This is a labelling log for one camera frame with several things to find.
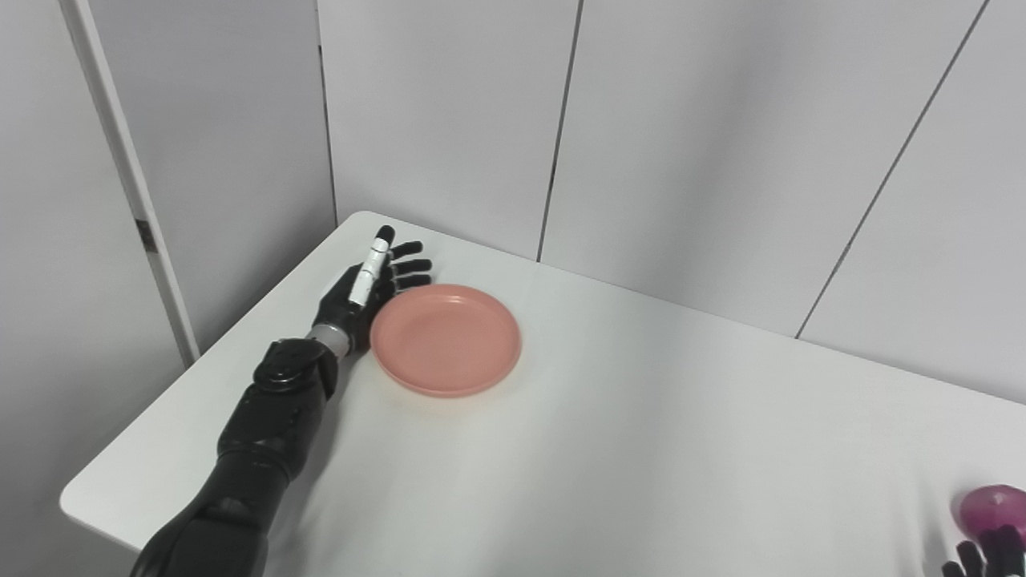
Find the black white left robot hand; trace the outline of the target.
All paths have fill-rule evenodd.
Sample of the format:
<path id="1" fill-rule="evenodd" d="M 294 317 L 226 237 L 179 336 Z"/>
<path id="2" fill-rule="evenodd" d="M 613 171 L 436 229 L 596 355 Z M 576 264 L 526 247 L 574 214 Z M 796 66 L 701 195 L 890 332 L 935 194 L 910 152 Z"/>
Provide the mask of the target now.
<path id="1" fill-rule="evenodd" d="M 345 339 L 325 340 L 343 357 L 369 350 L 374 317 L 391 300 L 411 288 L 432 284 L 432 260 L 422 258 L 420 240 L 395 244 L 395 230 L 378 229 L 366 258 L 349 266 L 320 300 L 311 337 L 334 331 Z"/>

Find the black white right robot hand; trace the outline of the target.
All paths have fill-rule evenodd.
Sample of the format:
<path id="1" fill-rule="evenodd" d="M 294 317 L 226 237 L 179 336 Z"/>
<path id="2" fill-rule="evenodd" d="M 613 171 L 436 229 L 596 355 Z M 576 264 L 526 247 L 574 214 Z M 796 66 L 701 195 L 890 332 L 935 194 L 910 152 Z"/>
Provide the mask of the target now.
<path id="1" fill-rule="evenodd" d="M 958 559 L 942 565 L 942 576 L 1025 576 L 1024 542 L 1013 525 L 985 530 L 955 552 Z"/>

